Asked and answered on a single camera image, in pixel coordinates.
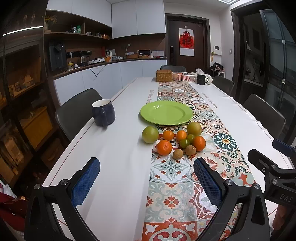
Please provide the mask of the person's right hand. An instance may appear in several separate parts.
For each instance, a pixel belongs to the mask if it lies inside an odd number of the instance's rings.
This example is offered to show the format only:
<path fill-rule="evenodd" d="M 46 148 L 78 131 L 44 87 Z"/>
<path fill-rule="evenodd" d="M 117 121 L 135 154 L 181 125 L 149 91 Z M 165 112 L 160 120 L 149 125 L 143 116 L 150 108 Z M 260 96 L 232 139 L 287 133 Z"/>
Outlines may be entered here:
<path fill-rule="evenodd" d="M 273 220 L 273 229 L 280 230 L 285 223 L 285 217 L 287 216 L 287 208 L 282 205 L 278 205 L 275 218 Z"/>

